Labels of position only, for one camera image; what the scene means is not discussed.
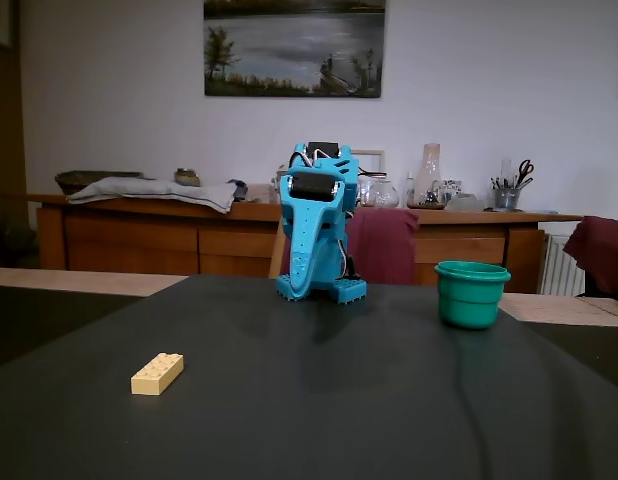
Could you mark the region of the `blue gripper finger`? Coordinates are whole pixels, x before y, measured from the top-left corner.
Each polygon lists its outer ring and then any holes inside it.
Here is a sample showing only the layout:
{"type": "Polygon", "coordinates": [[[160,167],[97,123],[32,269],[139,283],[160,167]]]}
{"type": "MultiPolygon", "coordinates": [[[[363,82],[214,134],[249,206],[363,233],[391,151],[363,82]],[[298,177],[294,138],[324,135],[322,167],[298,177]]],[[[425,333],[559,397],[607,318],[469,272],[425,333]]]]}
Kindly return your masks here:
{"type": "Polygon", "coordinates": [[[329,290],[343,275],[345,257],[340,248],[344,215],[338,220],[290,218],[291,175],[283,177],[281,202],[284,233],[290,240],[289,273],[279,278],[279,292],[300,300],[312,290],[329,290]]]}

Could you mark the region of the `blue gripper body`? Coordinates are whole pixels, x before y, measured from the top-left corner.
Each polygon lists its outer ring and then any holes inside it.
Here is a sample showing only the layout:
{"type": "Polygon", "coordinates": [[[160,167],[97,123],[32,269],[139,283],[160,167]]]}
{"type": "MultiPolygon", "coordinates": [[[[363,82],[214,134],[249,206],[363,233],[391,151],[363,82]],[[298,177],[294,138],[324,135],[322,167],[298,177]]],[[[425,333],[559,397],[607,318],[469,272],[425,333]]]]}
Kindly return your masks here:
{"type": "Polygon", "coordinates": [[[290,218],[338,220],[356,208],[357,177],[353,171],[291,175],[290,218]]]}

